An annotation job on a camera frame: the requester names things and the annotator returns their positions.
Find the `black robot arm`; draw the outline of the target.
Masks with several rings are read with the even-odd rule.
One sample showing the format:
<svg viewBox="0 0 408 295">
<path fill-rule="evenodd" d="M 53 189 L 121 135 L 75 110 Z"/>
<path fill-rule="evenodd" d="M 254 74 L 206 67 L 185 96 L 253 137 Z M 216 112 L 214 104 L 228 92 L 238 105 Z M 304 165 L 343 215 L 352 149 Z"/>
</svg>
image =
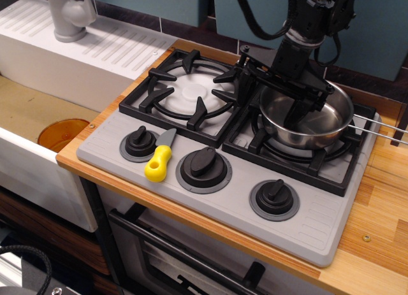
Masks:
<svg viewBox="0 0 408 295">
<path fill-rule="evenodd" d="M 246 94 L 249 84 L 258 82 L 293 99 L 284 127 L 293 129 L 308 113 L 321 111 L 333 86 L 319 75 L 310 63 L 327 67 L 336 63 L 318 60 L 326 37 L 334 40 L 341 51 L 339 31 L 348 29 L 356 16 L 354 0 L 288 0 L 288 14 L 281 29 L 268 34 L 257 23 L 247 0 L 237 0 L 250 30 L 263 40 L 282 38 L 277 50 L 240 47 L 240 92 Z"/>
</svg>

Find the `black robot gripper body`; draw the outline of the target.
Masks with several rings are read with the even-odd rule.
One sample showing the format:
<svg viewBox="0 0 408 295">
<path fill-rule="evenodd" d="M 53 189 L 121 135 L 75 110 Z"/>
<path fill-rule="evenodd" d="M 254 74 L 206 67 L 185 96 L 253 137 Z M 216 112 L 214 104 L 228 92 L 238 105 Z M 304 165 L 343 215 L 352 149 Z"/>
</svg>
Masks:
<svg viewBox="0 0 408 295">
<path fill-rule="evenodd" d="M 313 111 L 320 111 L 334 87 L 314 71 L 309 57 L 325 38 L 325 34 L 306 37 L 300 33 L 287 33 L 276 50 L 242 45 L 235 69 L 239 76 L 246 68 L 255 77 L 255 83 L 276 88 L 294 100 L 313 101 Z"/>
</svg>

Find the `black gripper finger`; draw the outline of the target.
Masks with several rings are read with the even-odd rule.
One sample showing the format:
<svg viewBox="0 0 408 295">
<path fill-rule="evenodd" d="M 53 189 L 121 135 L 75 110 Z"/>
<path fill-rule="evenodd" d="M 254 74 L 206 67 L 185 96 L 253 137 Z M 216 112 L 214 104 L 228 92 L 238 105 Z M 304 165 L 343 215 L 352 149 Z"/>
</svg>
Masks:
<svg viewBox="0 0 408 295">
<path fill-rule="evenodd" d="M 246 69 L 240 71 L 238 76 L 237 104 L 243 106 L 251 96 L 255 77 Z"/>
<path fill-rule="evenodd" d="M 309 112 L 314 110 L 314 106 L 315 103 L 308 99 L 295 100 L 284 119 L 284 127 L 286 129 L 294 128 Z"/>
</svg>

